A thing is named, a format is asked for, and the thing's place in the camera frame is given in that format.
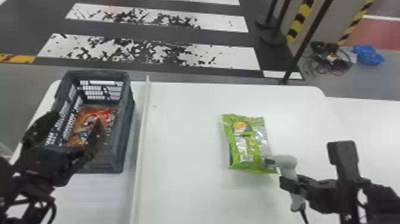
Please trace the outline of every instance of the black pole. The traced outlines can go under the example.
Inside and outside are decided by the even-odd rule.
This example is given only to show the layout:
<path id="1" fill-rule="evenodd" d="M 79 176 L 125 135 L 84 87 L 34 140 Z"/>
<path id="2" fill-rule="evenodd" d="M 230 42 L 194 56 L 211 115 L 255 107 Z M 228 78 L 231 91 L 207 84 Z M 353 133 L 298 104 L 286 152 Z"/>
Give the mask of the black pole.
<path id="1" fill-rule="evenodd" d="M 282 25 L 282 22 L 286 15 L 286 12 L 288 11 L 289 4 L 290 4 L 290 0 L 285 0 L 285 2 L 282 5 L 282 10 L 280 10 L 280 13 L 279 13 L 278 23 L 276 24 L 276 27 L 274 28 L 274 32 L 272 33 L 273 38 L 276 38 L 278 36 L 278 32 L 280 32 L 280 26 Z"/>
<path id="2" fill-rule="evenodd" d="M 278 0 L 272 0 L 271 5 L 270 5 L 270 9 L 268 10 L 267 17 L 265 18 L 265 23 L 266 24 L 269 24 L 271 22 L 272 15 L 274 14 L 274 11 L 275 11 L 277 3 L 278 3 Z"/>
<path id="3" fill-rule="evenodd" d="M 322 19 L 324 18 L 326 12 L 328 12 L 328 9 L 330 5 L 332 4 L 333 0 L 325 0 L 324 4 L 321 7 L 321 10 L 317 14 L 317 18 L 315 18 L 314 22 L 312 23 L 310 30 L 308 31 L 307 35 L 305 36 L 303 43 L 301 43 L 300 48 L 298 49 L 295 59 L 292 63 L 292 65 L 289 67 L 289 69 L 286 71 L 285 76 L 280 80 L 281 84 L 287 84 L 290 75 L 292 74 L 293 70 L 296 68 L 297 63 L 299 62 L 301 56 L 303 55 L 305 49 L 307 48 L 308 44 L 311 41 L 311 38 L 313 38 L 315 31 L 318 29 L 318 26 L 320 25 Z"/>

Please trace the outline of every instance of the yellow and black striped pole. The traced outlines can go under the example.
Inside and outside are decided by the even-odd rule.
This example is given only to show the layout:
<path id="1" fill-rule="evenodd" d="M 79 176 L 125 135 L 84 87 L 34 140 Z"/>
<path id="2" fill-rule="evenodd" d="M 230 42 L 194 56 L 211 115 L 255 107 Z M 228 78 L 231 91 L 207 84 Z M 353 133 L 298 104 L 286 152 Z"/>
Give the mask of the yellow and black striped pole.
<path id="1" fill-rule="evenodd" d="M 344 31 L 342 37 L 340 38 L 339 42 L 337 43 L 339 46 L 342 46 L 343 44 L 345 44 L 345 42 L 349 38 L 350 34 L 354 31 L 355 27 L 363 19 L 363 16 L 367 13 L 367 11 L 371 8 L 371 5 L 375 1 L 376 0 L 366 0 L 364 5 L 362 6 L 362 9 L 355 15 L 355 17 L 351 21 L 350 26 Z"/>
<path id="2" fill-rule="evenodd" d="M 303 29 L 304 22 L 307 17 L 311 14 L 313 10 L 313 6 L 317 0 L 303 0 L 303 3 L 300 5 L 299 10 L 296 14 L 295 21 L 293 21 L 289 33 L 287 33 L 286 39 L 289 43 L 293 43 L 296 41 L 296 37 Z"/>

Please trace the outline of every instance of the white table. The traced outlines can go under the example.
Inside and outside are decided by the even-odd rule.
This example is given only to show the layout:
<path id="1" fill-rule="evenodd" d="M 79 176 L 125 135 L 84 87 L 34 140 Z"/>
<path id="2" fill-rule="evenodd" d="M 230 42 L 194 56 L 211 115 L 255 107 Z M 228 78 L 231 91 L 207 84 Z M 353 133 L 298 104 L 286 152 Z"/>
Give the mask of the white table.
<path id="1" fill-rule="evenodd" d="M 360 173 L 400 194 L 400 102 L 328 98 L 329 104 L 356 142 Z"/>
<path id="2" fill-rule="evenodd" d="M 60 81 L 52 83 L 32 122 L 44 115 L 54 102 Z M 127 146 L 124 170 L 121 174 L 75 174 L 67 186 L 57 188 L 52 194 L 56 198 L 57 216 L 55 224 L 99 224 L 128 223 L 132 209 L 133 180 L 136 170 L 136 150 L 140 118 L 145 93 L 144 82 L 132 82 L 135 112 Z M 21 149 L 19 145 L 11 161 L 15 161 Z M 20 214 L 23 207 L 14 207 L 11 215 Z"/>
<path id="3" fill-rule="evenodd" d="M 58 83 L 50 86 L 33 120 L 48 110 Z M 142 124 L 137 174 L 130 141 L 122 174 L 75 175 L 54 192 L 55 223 L 302 223 L 289 211 L 290 197 L 279 189 L 277 175 L 227 169 L 221 124 L 226 113 L 263 116 L 273 152 L 296 156 L 298 173 L 316 179 L 336 177 L 326 143 L 352 139 L 361 174 L 400 192 L 399 181 L 382 174 L 400 166 L 400 102 L 326 98 L 317 88 L 298 86 L 144 86 L 131 85 L 134 117 L 144 110 L 143 120 L 136 120 Z M 336 215 L 307 212 L 310 223 L 338 223 Z"/>
<path id="4" fill-rule="evenodd" d="M 335 178 L 326 144 L 349 139 L 321 90 L 304 86 L 152 83 L 135 189 L 138 224 L 302 223 L 277 175 L 228 170 L 221 115 L 262 116 L 275 154 L 298 173 Z M 310 223 L 337 223 L 308 211 Z"/>

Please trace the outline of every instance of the blue plastic bag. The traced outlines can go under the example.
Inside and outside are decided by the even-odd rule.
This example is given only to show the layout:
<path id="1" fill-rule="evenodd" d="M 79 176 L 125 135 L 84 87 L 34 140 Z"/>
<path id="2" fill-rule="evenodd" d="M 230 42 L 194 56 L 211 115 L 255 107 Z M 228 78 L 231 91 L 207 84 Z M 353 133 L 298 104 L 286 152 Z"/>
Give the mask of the blue plastic bag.
<path id="1" fill-rule="evenodd" d="M 377 66 L 385 61 L 385 58 L 371 45 L 354 45 L 353 53 L 357 54 L 357 60 L 361 64 L 367 66 Z"/>

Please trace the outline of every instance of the pole base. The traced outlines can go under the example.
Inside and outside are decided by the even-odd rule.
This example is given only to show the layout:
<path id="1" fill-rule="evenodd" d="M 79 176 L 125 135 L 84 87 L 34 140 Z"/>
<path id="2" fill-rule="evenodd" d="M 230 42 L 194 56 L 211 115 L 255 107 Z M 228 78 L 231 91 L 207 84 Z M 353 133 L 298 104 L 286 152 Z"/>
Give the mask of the pole base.
<path id="1" fill-rule="evenodd" d="M 272 33 L 273 30 L 263 32 L 260 36 L 261 42 L 272 47 L 281 47 L 286 45 L 287 40 L 282 32 L 278 32 L 278 35 L 276 35 L 276 37 L 272 37 Z"/>
<path id="2" fill-rule="evenodd" d="M 283 82 L 283 79 L 278 79 L 278 85 L 287 85 L 288 82 Z"/>
<path id="3" fill-rule="evenodd" d="M 275 28 L 278 24 L 278 21 L 276 18 L 272 17 L 271 20 L 266 23 L 265 22 L 265 16 L 261 15 L 254 21 L 254 23 L 257 25 L 258 28 L 263 29 L 263 30 L 271 30 Z"/>

